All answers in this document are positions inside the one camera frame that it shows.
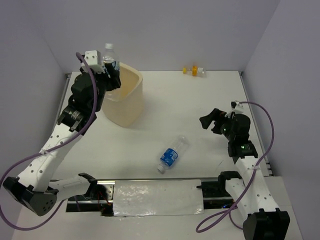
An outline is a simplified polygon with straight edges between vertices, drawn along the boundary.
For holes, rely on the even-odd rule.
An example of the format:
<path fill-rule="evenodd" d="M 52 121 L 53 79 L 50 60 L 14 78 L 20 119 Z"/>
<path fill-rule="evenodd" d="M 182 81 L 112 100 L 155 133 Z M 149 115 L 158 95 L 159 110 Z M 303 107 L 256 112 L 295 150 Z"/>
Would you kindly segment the blue label plastic bottle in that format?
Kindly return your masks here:
<path fill-rule="evenodd" d="M 177 138 L 169 145 L 159 159 L 157 170 L 159 173 L 164 174 L 166 170 L 172 168 L 175 163 L 181 159 L 185 152 L 190 147 L 190 143 L 183 135 Z"/>

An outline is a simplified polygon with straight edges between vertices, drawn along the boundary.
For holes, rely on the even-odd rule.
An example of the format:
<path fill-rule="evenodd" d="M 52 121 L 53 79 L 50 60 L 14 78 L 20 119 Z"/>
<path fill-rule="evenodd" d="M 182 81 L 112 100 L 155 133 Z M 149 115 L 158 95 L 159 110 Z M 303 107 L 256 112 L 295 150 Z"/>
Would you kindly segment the green label plastic bottle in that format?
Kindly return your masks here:
<path fill-rule="evenodd" d="M 111 77 L 113 72 L 120 75 L 120 59 L 115 53 L 114 44 L 106 43 L 102 56 L 102 68 Z"/>

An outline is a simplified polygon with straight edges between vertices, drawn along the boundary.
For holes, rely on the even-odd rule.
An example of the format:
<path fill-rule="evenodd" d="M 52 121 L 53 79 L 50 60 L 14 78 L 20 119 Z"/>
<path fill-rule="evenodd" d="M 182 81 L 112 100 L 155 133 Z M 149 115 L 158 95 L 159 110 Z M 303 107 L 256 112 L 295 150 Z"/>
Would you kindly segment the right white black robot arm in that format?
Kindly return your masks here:
<path fill-rule="evenodd" d="M 229 209 L 217 213 L 218 219 L 211 225 L 202 228 L 206 221 L 201 221 L 196 232 L 203 233 L 215 227 L 237 209 L 243 219 L 241 230 L 246 240 L 285 239 L 290 216 L 287 211 L 280 209 L 266 184 L 260 168 L 261 159 L 249 139 L 250 118 L 235 109 L 226 113 L 215 108 L 199 120 L 203 129 L 214 124 L 212 132 L 226 137 L 228 155 L 237 170 L 221 172 L 217 184 L 218 192 L 223 196 L 230 195 L 233 204 Z"/>

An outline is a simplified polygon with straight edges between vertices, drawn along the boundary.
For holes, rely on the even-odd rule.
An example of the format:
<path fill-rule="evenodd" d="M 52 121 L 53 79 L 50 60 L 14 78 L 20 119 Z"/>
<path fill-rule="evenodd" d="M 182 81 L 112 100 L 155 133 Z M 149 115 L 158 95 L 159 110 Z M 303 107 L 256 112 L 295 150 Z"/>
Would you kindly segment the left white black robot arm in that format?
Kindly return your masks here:
<path fill-rule="evenodd" d="M 120 88 L 119 64 L 104 63 L 102 71 L 81 68 L 73 85 L 68 105 L 58 117 L 57 124 L 39 154 L 17 177 L 8 176 L 3 187 L 23 206 L 38 216 L 49 213 L 56 202 L 82 195 L 91 200 L 97 196 L 97 180 L 87 173 L 54 180 L 53 175 L 71 148 L 82 138 L 96 120 L 106 92 Z"/>

